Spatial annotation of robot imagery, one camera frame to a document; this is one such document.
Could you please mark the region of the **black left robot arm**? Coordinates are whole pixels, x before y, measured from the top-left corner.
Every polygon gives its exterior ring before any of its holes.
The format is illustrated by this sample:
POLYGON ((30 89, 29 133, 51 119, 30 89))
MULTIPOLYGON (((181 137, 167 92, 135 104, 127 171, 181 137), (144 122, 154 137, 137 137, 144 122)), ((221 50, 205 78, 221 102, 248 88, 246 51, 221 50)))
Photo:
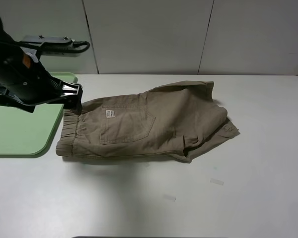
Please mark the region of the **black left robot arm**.
POLYGON ((32 113, 37 105, 62 104, 81 114, 82 86, 53 77, 40 57, 77 57, 89 47, 87 41, 42 35, 17 42, 5 32, 0 17, 0 106, 32 113))

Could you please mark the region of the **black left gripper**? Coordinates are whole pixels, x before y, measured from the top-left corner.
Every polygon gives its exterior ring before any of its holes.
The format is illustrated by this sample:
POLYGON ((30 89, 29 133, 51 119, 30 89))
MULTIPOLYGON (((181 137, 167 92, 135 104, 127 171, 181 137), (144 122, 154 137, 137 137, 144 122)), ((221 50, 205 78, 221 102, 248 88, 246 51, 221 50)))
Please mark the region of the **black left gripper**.
POLYGON ((0 106, 33 113, 36 105, 62 104, 80 115, 82 94, 80 84, 53 78, 23 50, 0 52, 0 106))

